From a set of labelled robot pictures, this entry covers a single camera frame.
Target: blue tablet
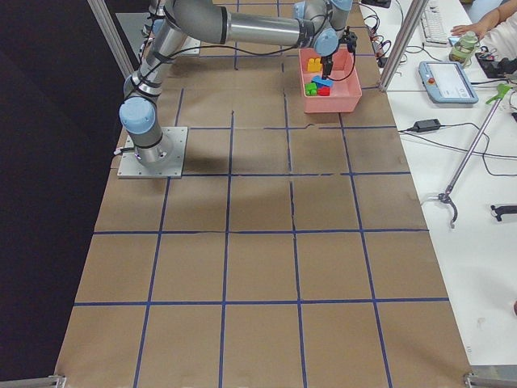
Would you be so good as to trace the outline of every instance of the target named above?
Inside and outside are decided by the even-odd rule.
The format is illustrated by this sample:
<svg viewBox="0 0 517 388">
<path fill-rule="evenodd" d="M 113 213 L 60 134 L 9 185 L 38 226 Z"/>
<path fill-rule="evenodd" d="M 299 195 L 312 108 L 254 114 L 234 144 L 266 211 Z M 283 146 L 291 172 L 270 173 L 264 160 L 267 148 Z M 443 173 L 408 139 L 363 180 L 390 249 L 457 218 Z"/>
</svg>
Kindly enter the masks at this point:
<svg viewBox="0 0 517 388">
<path fill-rule="evenodd" d="M 479 98 L 459 62 L 420 62 L 418 72 L 434 103 L 473 104 Z"/>
</svg>

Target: red object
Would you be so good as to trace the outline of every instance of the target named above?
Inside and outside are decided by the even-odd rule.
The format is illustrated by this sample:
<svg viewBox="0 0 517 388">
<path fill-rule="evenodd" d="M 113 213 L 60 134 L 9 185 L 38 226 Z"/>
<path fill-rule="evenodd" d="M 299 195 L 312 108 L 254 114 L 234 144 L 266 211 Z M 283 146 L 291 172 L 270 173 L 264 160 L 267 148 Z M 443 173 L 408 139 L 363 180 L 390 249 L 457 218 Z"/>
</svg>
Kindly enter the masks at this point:
<svg viewBox="0 0 517 388">
<path fill-rule="evenodd" d="M 317 95 L 330 95 L 330 88 L 328 86 L 318 88 Z"/>
</svg>

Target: white desk surface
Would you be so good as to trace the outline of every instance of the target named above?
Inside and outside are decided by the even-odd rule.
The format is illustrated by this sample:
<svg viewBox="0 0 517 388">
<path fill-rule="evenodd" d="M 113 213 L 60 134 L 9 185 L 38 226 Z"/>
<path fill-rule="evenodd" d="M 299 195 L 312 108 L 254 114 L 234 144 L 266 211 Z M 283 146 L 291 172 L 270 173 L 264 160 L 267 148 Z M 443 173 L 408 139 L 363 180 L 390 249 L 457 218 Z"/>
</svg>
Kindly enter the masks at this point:
<svg viewBox="0 0 517 388">
<path fill-rule="evenodd" d="M 409 0 L 400 0 L 404 13 Z M 439 0 L 443 26 L 468 23 L 457 0 Z M 395 1 L 386 10 L 376 7 L 380 16 L 379 33 L 395 38 L 401 14 Z M 364 15 L 371 11 L 362 7 Z M 420 27 L 411 44 L 420 45 Z M 449 48 L 429 48 L 439 59 L 446 59 Z M 496 94 L 495 88 L 477 88 L 480 102 L 471 108 L 443 108 L 433 104 L 423 91 L 418 63 L 429 61 L 425 53 L 408 54 L 389 85 L 388 97 L 399 130 L 412 127 L 417 120 L 439 119 L 442 124 L 472 121 L 481 126 L 491 108 L 485 101 Z M 467 70 L 471 82 L 485 81 L 478 64 Z M 486 133 L 493 154 L 517 155 L 517 122 L 511 117 L 508 96 L 501 102 Z M 433 141 L 469 148 L 476 135 L 472 126 L 442 129 L 423 135 Z M 426 144 L 401 135 L 402 144 L 420 200 L 443 192 L 464 154 Z M 478 150 L 484 150 L 481 140 Z M 487 158 L 494 173 L 517 174 L 517 161 Z M 503 216 L 497 222 L 490 205 L 517 205 L 517 177 L 490 176 L 478 156 L 473 156 L 451 194 L 459 210 L 456 228 L 449 222 L 452 211 L 436 201 L 422 204 L 443 278 L 448 289 L 456 321 L 471 365 L 517 365 L 517 217 Z"/>
</svg>

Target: human hand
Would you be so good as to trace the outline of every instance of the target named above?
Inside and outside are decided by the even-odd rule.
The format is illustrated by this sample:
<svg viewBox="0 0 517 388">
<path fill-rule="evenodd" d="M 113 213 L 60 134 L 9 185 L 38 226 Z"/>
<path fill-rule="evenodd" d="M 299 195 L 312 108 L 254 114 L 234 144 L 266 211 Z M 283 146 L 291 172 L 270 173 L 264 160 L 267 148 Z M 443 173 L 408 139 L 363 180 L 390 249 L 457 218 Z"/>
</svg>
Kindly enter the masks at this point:
<svg viewBox="0 0 517 388">
<path fill-rule="evenodd" d="M 477 38 L 481 40 L 486 35 L 488 29 L 479 23 L 468 25 L 461 24 L 460 26 L 454 26 L 451 30 L 451 34 L 452 36 L 462 36 L 467 31 L 474 31 L 474 33 L 477 35 Z"/>
</svg>

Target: black wall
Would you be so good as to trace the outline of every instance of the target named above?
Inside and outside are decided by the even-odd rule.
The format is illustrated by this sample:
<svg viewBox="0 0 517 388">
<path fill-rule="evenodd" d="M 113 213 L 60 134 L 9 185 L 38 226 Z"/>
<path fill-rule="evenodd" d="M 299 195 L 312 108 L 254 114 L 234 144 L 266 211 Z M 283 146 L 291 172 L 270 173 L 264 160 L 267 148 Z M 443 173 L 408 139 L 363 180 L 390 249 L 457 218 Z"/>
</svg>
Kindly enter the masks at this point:
<svg viewBox="0 0 517 388">
<path fill-rule="evenodd" d="M 145 11 L 146 1 L 127 9 Z M 0 381 L 53 373 L 120 133 L 86 0 L 0 2 Z"/>
</svg>

